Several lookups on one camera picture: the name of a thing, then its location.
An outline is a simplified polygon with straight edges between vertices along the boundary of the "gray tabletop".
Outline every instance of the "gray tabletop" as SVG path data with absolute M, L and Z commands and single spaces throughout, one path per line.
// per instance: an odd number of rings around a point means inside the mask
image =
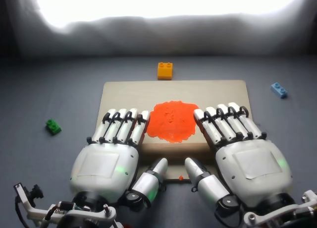
M 317 58 L 118 57 L 0 62 L 0 227 L 22 227 L 14 210 L 18 182 L 38 184 L 38 208 L 70 201 L 73 162 L 95 131 L 104 83 L 157 79 L 157 63 L 174 63 L 173 80 L 241 79 L 247 84 L 254 121 L 287 159 L 291 195 L 317 190 Z M 269 87 L 289 92 L 281 100 Z M 50 136 L 54 118 L 63 131 Z M 169 184 L 153 207 L 140 213 L 118 209 L 117 220 L 133 228 L 222 227 L 190 184 Z

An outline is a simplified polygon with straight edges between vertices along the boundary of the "orange lego brick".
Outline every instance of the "orange lego brick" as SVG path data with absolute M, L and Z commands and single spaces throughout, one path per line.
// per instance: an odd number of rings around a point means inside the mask
M 173 73 L 173 63 L 158 63 L 158 79 L 171 80 Z

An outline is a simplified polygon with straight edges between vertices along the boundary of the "back of robotic hand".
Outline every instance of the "back of robotic hand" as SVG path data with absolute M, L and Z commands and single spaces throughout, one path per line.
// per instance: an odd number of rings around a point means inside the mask
M 280 150 L 249 118 L 245 107 L 219 104 L 194 118 L 212 151 L 218 177 L 193 158 L 185 160 L 192 192 L 198 192 L 226 227 L 316 227 L 317 195 L 311 190 L 297 205 L 288 194 L 289 166 Z M 236 226 L 225 220 L 239 214 Z
M 139 147 L 150 120 L 150 112 L 138 114 L 137 109 L 109 110 L 87 138 L 88 145 L 79 153 L 71 172 L 72 202 L 53 204 L 48 211 L 35 209 L 32 192 L 21 183 L 14 186 L 17 192 L 16 210 L 25 227 L 18 203 L 22 203 L 28 219 L 45 228 L 49 223 L 57 228 L 97 228 L 100 221 L 111 222 L 112 227 L 122 227 L 115 221 L 114 207 L 125 205 L 133 211 L 149 208 L 162 189 L 167 171 L 167 159 L 159 159 L 136 180 Z

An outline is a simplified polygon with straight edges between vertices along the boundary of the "lego brick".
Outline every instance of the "lego brick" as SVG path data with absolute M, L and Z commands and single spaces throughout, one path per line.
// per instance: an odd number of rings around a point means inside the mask
M 271 90 L 280 98 L 287 97 L 287 91 L 279 83 L 273 83 L 271 85 Z
M 158 63 L 158 79 L 171 80 L 173 73 L 173 63 Z
M 61 132 L 59 125 L 53 120 L 50 119 L 46 122 L 46 129 L 52 134 L 56 135 Z

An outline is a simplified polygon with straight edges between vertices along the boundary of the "orange slime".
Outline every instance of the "orange slime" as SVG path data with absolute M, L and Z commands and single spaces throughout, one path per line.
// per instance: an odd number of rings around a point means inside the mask
M 170 101 L 157 104 L 151 112 L 147 133 L 169 142 L 182 142 L 195 134 L 195 104 Z

